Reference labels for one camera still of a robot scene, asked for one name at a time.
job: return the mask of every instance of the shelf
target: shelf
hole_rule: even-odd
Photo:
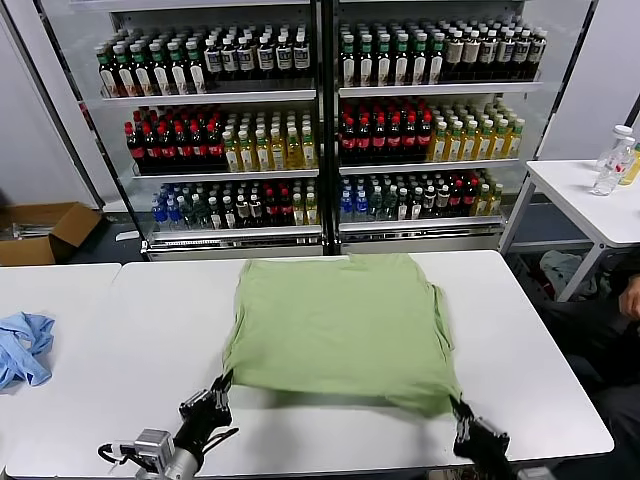
[[[495,217],[427,218],[394,222],[353,222],[339,225],[340,235],[362,233],[384,233],[406,230],[433,230],[444,228],[501,226],[504,219]]]
[[[520,165],[517,158],[504,160],[475,160],[472,162],[442,162],[442,163],[401,163],[385,165],[358,165],[340,167],[340,175],[365,175],[368,173],[402,173],[402,172],[431,172],[434,170],[467,170],[475,168],[514,167]]]
[[[227,182],[232,180],[264,180],[268,178],[313,178],[318,169],[307,170],[271,170],[267,172],[236,173],[185,173],[175,175],[134,175],[133,182],[187,183],[187,182]]]
[[[76,12],[134,12],[264,5],[309,5],[309,0],[71,0],[69,2],[71,9]]]
[[[202,105],[208,103],[262,103],[313,100],[316,91],[272,90],[250,92],[204,93],[194,95],[158,95],[153,97],[104,98],[103,104],[114,107],[156,107],[164,105]]]
[[[389,87],[341,88],[341,98],[408,97],[412,95],[464,95],[474,93],[524,93],[542,88],[542,82],[452,83],[442,85],[405,85]]]

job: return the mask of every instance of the white wall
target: white wall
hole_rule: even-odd
[[[96,203],[0,17],[0,202]]]

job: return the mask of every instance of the plastic bottle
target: plastic bottle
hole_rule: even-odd
[[[635,143],[635,138],[626,137],[620,145],[611,151],[593,185],[591,193],[600,196],[611,194],[635,161],[635,154],[632,150],[632,146]]]

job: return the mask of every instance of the cardboard box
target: cardboard box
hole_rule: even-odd
[[[54,265],[68,260],[102,217],[80,203],[0,208],[0,228],[20,224],[55,225],[45,237],[0,241],[0,265]]]

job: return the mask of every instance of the person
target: person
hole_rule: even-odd
[[[615,443],[609,454],[560,463],[558,480],[640,479],[640,275],[626,278],[607,299],[537,306]]]

